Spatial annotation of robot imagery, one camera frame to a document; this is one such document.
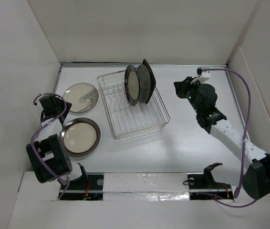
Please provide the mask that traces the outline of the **black square floral plate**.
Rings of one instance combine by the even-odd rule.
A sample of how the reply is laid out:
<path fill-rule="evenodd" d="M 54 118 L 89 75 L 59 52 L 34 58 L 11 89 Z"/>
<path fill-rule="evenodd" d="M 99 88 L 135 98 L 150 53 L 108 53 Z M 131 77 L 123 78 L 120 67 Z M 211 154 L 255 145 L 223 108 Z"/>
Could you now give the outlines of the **black square floral plate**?
<path fill-rule="evenodd" d="M 150 81 L 151 81 L 151 88 L 150 88 L 149 97 L 148 97 L 147 101 L 145 102 L 146 104 L 148 104 L 148 102 L 151 99 L 152 94 L 153 94 L 153 92 L 155 90 L 155 87 L 156 87 L 156 79 L 155 79 L 154 73 L 153 73 L 153 71 L 151 69 L 151 66 L 149 65 L 148 61 L 146 59 L 143 59 L 142 64 L 147 67 L 149 75 L 150 75 Z"/>

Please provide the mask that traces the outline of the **beige plate with tree pattern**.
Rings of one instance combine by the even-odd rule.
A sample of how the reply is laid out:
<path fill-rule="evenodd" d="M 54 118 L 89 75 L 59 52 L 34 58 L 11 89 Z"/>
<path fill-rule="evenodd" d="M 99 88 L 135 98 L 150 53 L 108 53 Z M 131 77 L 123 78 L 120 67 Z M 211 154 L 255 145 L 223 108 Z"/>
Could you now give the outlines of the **beige plate with tree pattern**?
<path fill-rule="evenodd" d="M 70 112 L 84 113 L 91 110 L 98 101 L 97 89 L 89 83 L 77 83 L 69 87 L 63 98 L 72 104 Z"/>

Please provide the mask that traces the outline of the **grey round deer plate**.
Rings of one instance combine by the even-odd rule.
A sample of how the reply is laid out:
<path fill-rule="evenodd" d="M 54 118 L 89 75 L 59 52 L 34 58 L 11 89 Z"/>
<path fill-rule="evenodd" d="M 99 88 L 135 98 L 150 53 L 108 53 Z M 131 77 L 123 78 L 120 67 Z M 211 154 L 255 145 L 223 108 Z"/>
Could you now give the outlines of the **grey round deer plate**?
<path fill-rule="evenodd" d="M 148 68 L 141 64 L 138 66 L 136 73 L 138 75 L 139 84 L 140 84 L 140 92 L 139 92 L 139 102 L 145 103 L 151 92 L 151 79 Z"/>

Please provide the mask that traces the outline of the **beige plate with brown rim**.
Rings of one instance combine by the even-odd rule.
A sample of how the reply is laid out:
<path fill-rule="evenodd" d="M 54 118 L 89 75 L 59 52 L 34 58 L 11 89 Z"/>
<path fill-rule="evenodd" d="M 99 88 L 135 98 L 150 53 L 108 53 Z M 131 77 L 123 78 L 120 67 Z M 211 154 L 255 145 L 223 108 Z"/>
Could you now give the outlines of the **beige plate with brown rim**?
<path fill-rule="evenodd" d="M 101 131 L 92 119 L 76 118 L 64 125 L 59 136 L 68 156 L 82 157 L 96 149 L 100 142 Z"/>

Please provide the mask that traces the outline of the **black rimmed striped round plate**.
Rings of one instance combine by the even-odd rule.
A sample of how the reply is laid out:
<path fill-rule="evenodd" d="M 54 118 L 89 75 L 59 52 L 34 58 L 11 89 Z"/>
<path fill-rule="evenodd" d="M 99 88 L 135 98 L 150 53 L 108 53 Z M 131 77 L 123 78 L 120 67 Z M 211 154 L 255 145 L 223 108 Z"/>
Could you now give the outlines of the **black rimmed striped round plate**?
<path fill-rule="evenodd" d="M 127 101 L 131 106 L 135 106 L 139 101 L 140 83 L 133 65 L 128 65 L 126 68 L 124 84 Z"/>

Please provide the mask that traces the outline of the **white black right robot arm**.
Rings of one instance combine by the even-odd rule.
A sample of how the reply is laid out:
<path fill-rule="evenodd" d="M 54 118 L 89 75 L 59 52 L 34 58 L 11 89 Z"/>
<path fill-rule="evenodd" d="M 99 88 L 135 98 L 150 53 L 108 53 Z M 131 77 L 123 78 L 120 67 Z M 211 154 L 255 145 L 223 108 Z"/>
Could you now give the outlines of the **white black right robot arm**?
<path fill-rule="evenodd" d="M 227 183 L 241 187 L 254 200 L 270 193 L 270 154 L 246 139 L 227 117 L 216 108 L 215 88 L 207 84 L 204 77 L 187 77 L 174 82 L 176 95 L 188 99 L 196 112 L 196 120 L 201 128 L 219 140 L 241 162 L 239 172 L 225 170 L 221 163 L 214 163 L 203 175 L 203 183 L 214 187 Z"/>

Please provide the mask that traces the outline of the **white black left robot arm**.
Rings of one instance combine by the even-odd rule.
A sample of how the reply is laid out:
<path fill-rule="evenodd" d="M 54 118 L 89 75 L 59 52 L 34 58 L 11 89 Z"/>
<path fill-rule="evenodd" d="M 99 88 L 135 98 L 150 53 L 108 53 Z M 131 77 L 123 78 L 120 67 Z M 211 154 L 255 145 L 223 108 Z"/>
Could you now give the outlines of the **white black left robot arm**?
<path fill-rule="evenodd" d="M 42 106 L 41 127 L 31 137 L 26 151 L 37 180 L 40 183 L 58 180 L 64 187 L 69 184 L 78 189 L 88 187 L 91 182 L 82 165 L 79 165 L 81 173 L 76 173 L 72 180 L 63 178 L 73 170 L 67 149 L 60 139 L 60 132 L 72 104 L 52 93 L 38 95 L 33 104 Z"/>

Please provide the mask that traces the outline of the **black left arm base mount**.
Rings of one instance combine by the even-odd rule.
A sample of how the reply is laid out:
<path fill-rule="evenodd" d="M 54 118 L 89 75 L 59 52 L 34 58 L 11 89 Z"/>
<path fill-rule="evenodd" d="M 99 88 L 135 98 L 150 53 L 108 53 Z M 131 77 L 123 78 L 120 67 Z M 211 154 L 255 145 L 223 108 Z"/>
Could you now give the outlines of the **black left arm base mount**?
<path fill-rule="evenodd" d="M 103 200 L 103 173 L 88 173 L 88 178 L 76 178 L 71 181 L 69 187 L 64 191 L 65 186 L 61 186 L 58 197 L 60 200 Z"/>

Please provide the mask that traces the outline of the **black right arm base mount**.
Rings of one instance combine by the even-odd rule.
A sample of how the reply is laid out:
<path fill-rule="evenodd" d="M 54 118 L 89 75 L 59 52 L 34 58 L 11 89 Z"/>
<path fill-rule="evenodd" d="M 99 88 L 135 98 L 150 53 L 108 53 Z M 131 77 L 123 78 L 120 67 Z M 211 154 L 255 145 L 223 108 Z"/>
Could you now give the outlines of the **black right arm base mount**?
<path fill-rule="evenodd" d="M 231 185 L 217 183 L 204 173 L 188 173 L 183 185 L 188 186 L 190 200 L 234 200 Z"/>

